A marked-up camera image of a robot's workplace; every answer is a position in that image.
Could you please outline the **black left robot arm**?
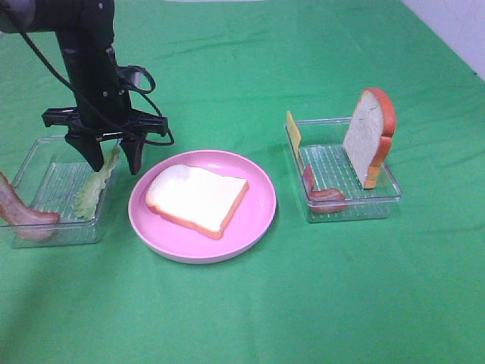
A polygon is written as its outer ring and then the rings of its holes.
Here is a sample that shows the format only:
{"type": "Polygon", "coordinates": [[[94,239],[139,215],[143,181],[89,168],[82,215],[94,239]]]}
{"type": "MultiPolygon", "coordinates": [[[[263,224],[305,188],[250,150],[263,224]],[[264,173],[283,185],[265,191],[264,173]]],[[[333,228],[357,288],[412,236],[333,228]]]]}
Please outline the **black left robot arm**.
{"type": "Polygon", "coordinates": [[[94,171],[105,163],[101,143],[119,140],[131,174],[142,165],[148,133],[174,143],[168,121],[160,111],[149,114],[131,105],[130,93],[146,98],[156,84],[143,67],[117,64],[113,1],[3,1],[1,31],[20,34],[48,70],[74,95],[76,106],[50,108],[42,114],[46,127],[67,127],[65,141],[94,171]],[[53,32],[64,60],[62,77],[28,36],[53,32]]]}

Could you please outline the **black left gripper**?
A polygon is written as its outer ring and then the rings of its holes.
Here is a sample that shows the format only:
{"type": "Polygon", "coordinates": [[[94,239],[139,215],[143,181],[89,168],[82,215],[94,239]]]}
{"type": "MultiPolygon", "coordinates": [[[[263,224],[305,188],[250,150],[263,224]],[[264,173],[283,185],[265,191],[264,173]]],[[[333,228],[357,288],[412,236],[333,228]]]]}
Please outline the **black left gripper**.
{"type": "Polygon", "coordinates": [[[98,141],[123,137],[120,146],[127,158],[130,173],[136,175],[142,167],[142,151],[148,142],[146,134],[168,137],[168,121],[148,97],[155,90],[156,83],[144,67],[120,67],[115,80],[119,84],[114,88],[113,96],[103,89],[100,94],[88,98],[61,77],[60,81],[73,92],[77,105],[72,108],[49,108],[42,114],[42,119],[46,127],[62,125],[75,132],[67,133],[64,139],[85,158],[93,171],[100,171],[103,167],[103,154],[98,141]],[[155,113],[132,108],[131,91],[140,94],[155,113]]]}

